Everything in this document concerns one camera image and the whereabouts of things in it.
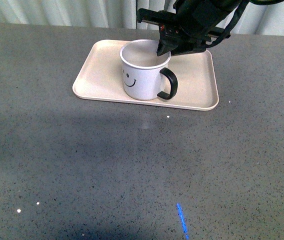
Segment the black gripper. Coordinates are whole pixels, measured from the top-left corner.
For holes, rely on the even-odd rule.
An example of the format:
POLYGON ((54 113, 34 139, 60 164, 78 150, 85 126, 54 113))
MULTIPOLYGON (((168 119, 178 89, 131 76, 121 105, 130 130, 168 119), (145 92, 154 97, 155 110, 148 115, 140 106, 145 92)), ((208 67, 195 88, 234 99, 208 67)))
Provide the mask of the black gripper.
POLYGON ((203 53, 206 42, 216 38, 214 44, 230 37, 230 28, 217 27, 236 7, 239 0, 177 0, 174 13, 145 8, 137 10, 138 23, 157 25, 159 43, 157 56, 171 52, 172 56, 203 53))

